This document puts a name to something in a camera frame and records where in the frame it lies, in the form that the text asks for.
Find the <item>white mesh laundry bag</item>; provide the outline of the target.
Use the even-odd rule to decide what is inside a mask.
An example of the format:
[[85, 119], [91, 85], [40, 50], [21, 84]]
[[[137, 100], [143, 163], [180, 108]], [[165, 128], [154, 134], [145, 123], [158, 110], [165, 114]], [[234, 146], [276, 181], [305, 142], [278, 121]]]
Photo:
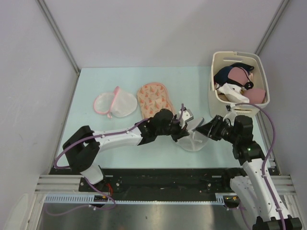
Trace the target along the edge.
[[203, 117], [189, 121], [187, 125], [189, 135], [180, 138], [176, 144], [186, 151], [195, 152], [201, 150], [206, 145], [208, 138], [196, 131], [196, 128], [204, 124], [205, 119]]

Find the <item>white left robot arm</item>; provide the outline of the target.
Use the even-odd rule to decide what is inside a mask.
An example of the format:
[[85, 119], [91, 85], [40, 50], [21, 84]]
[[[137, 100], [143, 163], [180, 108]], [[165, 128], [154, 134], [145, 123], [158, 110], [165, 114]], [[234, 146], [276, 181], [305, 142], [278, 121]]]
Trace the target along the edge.
[[193, 119], [190, 110], [182, 108], [178, 115], [161, 109], [153, 117], [122, 130], [95, 132], [89, 126], [77, 130], [63, 145], [69, 168], [81, 174], [95, 191], [106, 186], [102, 169], [94, 161], [99, 152], [124, 147], [139, 146], [154, 142], [158, 136], [171, 136], [177, 142], [189, 135], [188, 122]]

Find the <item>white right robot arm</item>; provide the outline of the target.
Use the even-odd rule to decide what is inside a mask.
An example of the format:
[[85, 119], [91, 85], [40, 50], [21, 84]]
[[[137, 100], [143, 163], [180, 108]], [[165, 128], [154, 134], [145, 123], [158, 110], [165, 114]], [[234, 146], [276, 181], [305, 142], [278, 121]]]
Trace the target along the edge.
[[240, 204], [255, 219], [254, 230], [301, 230], [298, 217], [292, 217], [281, 200], [266, 166], [266, 155], [253, 139], [253, 120], [245, 115], [235, 117], [233, 124], [216, 115], [209, 123], [196, 128], [204, 136], [232, 144], [233, 155], [244, 175], [229, 175], [221, 180], [226, 192], [235, 192]]

